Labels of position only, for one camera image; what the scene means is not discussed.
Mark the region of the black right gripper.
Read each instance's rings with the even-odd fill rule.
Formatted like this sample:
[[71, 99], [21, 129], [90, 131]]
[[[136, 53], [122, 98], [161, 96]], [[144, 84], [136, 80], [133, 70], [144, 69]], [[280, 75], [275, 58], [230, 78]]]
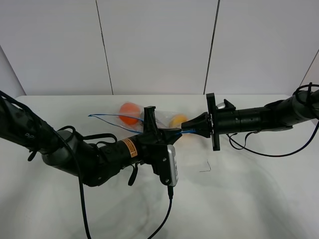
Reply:
[[227, 134], [232, 132], [239, 132], [240, 120], [239, 115], [236, 112], [236, 107], [228, 100], [224, 99], [223, 103], [226, 104], [226, 108], [219, 110], [216, 107], [215, 94], [206, 94], [208, 113], [202, 113], [199, 116], [183, 122], [181, 133], [191, 133], [202, 137], [210, 137], [212, 139], [213, 151], [220, 150], [221, 134]]

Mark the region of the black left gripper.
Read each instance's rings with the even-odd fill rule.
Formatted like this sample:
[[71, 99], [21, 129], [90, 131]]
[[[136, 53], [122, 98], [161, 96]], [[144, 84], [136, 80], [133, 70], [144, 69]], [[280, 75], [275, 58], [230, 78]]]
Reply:
[[182, 137], [180, 128], [159, 128], [155, 107], [144, 108], [143, 133], [138, 142], [143, 151], [143, 160], [153, 168], [154, 174], [164, 185], [172, 185], [172, 172], [168, 145], [174, 145]]

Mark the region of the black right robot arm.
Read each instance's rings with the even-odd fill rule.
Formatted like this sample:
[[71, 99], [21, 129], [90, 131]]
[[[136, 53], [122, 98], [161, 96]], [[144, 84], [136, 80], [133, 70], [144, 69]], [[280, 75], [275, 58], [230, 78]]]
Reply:
[[206, 95], [208, 111], [182, 123], [183, 130], [212, 139], [214, 151], [220, 150], [220, 135], [241, 132], [283, 131], [319, 116], [318, 85], [308, 84], [285, 100], [263, 107], [238, 110], [228, 100], [216, 104], [213, 93]]

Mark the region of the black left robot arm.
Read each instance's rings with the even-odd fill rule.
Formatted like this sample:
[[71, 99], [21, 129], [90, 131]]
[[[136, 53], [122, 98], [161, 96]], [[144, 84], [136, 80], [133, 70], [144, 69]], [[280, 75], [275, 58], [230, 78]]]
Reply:
[[138, 166], [148, 164], [160, 181], [178, 181], [174, 143], [179, 128], [159, 128], [155, 108], [144, 109], [143, 131], [118, 140], [111, 133], [82, 136], [72, 126], [54, 130], [29, 107], [5, 93], [0, 95], [0, 136], [30, 151], [31, 161], [40, 153], [45, 164], [80, 178], [89, 187], [104, 184], [122, 169], [132, 167], [133, 185]]

